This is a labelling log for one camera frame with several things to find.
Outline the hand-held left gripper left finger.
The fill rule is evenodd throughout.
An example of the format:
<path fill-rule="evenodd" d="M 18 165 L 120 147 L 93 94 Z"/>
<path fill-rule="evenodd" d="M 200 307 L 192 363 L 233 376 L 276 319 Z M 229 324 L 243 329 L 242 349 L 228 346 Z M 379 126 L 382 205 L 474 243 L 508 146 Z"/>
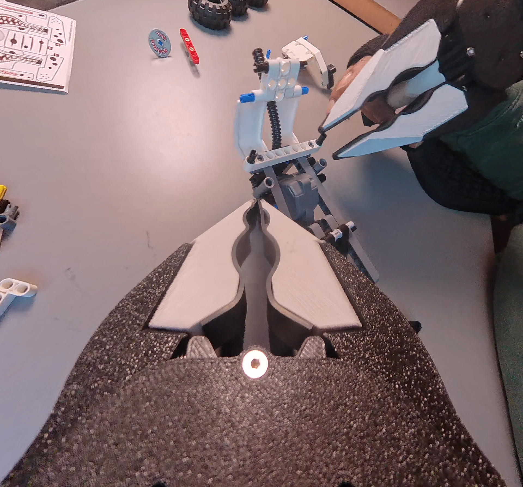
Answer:
<path fill-rule="evenodd" d="M 199 235 L 149 321 L 150 328 L 195 333 L 236 305 L 243 293 L 241 266 L 251 252 L 247 202 Z"/>

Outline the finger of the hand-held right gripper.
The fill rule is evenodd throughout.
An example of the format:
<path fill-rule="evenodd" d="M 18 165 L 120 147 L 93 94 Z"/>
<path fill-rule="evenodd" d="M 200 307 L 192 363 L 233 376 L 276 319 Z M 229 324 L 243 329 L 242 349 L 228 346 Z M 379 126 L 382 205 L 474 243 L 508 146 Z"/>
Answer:
<path fill-rule="evenodd" d="M 401 111 L 390 124 L 358 136 L 333 153 L 333 159 L 371 153 L 417 143 L 425 135 L 468 109 L 465 92 L 447 83 L 423 93 L 421 103 Z"/>
<path fill-rule="evenodd" d="M 387 50 L 378 50 L 331 108 L 319 127 L 327 132 L 358 111 L 373 94 L 386 91 L 404 72 L 424 69 L 437 57 L 441 33 L 430 19 Z"/>

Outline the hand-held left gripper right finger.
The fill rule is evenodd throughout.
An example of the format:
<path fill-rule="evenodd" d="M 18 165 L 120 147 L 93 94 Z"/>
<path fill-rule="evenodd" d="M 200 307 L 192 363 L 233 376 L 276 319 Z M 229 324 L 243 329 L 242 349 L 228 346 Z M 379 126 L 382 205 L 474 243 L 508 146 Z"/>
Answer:
<path fill-rule="evenodd" d="M 362 323 L 324 255 L 320 240 L 272 205 L 259 205 L 272 303 L 306 328 L 341 331 Z"/>

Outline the toy brick model car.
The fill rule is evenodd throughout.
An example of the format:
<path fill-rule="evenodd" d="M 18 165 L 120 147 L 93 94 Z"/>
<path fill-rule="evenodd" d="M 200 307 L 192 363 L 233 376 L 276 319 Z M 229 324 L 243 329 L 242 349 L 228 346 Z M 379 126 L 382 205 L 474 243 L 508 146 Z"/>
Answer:
<path fill-rule="evenodd" d="M 318 239 L 334 245 L 352 259 L 369 279 L 379 275 L 356 238 L 356 226 L 343 223 L 330 198 L 321 171 L 324 159 L 315 160 L 326 135 L 300 142 L 293 132 L 300 97 L 309 89 L 298 83 L 300 61 L 270 57 L 270 51 L 253 51 L 254 72 L 260 85 L 241 94 L 236 106 L 234 141 L 251 173 L 253 196 L 273 204 L 279 211 Z"/>

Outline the person's right hand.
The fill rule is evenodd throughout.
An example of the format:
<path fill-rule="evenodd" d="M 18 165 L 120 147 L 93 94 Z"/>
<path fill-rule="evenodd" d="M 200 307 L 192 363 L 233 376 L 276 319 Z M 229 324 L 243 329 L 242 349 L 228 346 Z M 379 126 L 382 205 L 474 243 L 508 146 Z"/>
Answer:
<path fill-rule="evenodd" d="M 365 56 L 359 61 L 357 61 L 355 64 L 352 64 L 350 65 L 350 67 L 348 67 L 343 77 L 333 87 L 332 92 L 330 93 L 329 104 L 326 108 L 326 115 L 330 113 L 336 101 L 349 87 L 349 85 L 351 85 L 351 83 L 355 80 L 359 72 L 371 58 L 371 56 Z M 383 124 L 385 122 L 388 122 L 392 120 L 396 115 L 395 110 L 387 104 L 387 101 L 384 98 L 384 96 L 378 96 L 377 98 L 366 102 L 364 105 L 362 105 L 360 111 L 374 124 Z"/>

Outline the white grey brick part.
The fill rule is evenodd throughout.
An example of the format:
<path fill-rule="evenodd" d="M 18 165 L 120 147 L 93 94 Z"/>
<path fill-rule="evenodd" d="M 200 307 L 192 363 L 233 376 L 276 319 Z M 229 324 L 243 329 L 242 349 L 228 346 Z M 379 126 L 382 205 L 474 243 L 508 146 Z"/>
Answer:
<path fill-rule="evenodd" d="M 283 46 L 281 51 L 284 58 L 299 60 L 301 68 L 316 63 L 320 71 L 322 87 L 326 89 L 333 87 L 336 67 L 332 64 L 326 64 L 321 51 L 308 41 L 307 35 L 291 41 Z"/>

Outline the white angled brick piece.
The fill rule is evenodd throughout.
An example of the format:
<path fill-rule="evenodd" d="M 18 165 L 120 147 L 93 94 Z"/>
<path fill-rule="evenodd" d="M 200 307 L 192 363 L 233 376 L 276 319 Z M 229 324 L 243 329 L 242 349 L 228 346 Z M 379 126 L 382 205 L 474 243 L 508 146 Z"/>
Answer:
<path fill-rule="evenodd" d="M 29 298 L 38 291 L 36 285 L 17 279 L 5 278 L 1 280 L 1 316 L 15 298 Z"/>

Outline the person's green sweatshirt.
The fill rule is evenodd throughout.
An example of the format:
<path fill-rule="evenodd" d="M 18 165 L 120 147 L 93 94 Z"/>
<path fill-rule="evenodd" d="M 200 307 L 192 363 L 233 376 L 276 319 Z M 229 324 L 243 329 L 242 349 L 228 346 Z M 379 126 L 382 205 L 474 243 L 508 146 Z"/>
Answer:
<path fill-rule="evenodd" d="M 514 227 L 497 268 L 494 331 L 510 418 L 522 431 L 522 224 Z"/>

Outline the red brick beam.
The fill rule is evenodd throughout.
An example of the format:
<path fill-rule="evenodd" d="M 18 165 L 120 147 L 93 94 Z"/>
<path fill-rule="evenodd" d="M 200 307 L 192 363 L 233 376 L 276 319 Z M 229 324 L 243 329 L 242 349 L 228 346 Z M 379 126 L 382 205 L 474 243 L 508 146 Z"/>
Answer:
<path fill-rule="evenodd" d="M 190 36 L 189 36 L 189 34 L 188 34 L 188 32 L 186 31 L 185 28 L 180 28 L 180 38 L 183 41 L 183 44 L 184 44 L 184 46 L 186 48 L 187 54 L 188 54 L 191 62 L 194 65 L 199 65 L 200 64 L 200 58 L 199 58 L 198 52 L 196 51 L 196 49 L 194 47 L 194 44 L 193 44 L 193 41 L 190 38 Z"/>

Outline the pile of small brick pieces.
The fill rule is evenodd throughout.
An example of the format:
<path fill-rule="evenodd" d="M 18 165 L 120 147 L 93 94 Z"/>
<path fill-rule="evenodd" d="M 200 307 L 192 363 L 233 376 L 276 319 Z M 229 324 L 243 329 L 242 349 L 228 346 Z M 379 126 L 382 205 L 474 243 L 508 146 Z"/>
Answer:
<path fill-rule="evenodd" d="M 7 187 L 1 184 L 1 241 L 4 235 L 10 234 L 16 228 L 19 216 L 18 206 L 5 198 L 6 192 Z"/>

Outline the round grey disc piece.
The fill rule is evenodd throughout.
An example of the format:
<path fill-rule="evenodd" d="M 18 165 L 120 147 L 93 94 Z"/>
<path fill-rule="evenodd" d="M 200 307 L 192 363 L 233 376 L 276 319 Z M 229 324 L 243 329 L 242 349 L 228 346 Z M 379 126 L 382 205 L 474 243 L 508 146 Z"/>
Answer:
<path fill-rule="evenodd" d="M 167 34 L 154 28 L 148 34 L 148 44 L 158 58 L 167 58 L 171 53 L 171 42 Z"/>

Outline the sticker sheet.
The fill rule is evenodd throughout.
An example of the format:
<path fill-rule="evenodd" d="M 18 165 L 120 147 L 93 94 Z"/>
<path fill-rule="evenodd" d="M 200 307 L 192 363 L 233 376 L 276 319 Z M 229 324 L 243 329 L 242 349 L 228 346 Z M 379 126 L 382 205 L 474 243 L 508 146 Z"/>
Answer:
<path fill-rule="evenodd" d="M 1 0 L 1 83 L 68 93 L 76 21 Z"/>

